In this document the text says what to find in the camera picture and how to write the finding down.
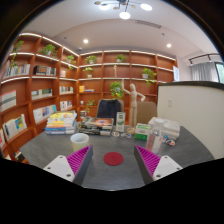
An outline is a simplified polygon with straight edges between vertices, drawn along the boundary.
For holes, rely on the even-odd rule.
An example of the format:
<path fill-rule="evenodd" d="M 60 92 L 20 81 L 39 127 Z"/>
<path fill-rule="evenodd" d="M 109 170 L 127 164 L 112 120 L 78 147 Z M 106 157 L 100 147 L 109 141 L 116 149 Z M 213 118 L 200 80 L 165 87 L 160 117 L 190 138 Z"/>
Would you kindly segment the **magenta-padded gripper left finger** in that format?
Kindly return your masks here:
<path fill-rule="evenodd" d="M 93 146 L 88 145 L 69 156 L 57 156 L 44 170 L 81 186 L 92 156 Z"/>

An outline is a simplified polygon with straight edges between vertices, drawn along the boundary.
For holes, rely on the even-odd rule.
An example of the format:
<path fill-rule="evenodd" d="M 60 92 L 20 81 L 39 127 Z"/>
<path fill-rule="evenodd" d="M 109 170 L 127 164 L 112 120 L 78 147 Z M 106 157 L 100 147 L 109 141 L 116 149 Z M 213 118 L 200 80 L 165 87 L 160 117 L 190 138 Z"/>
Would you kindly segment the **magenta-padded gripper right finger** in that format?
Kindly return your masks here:
<path fill-rule="evenodd" d="M 182 169 L 168 155 L 158 156 L 139 145 L 134 147 L 134 156 L 145 184 L 152 183 Z"/>

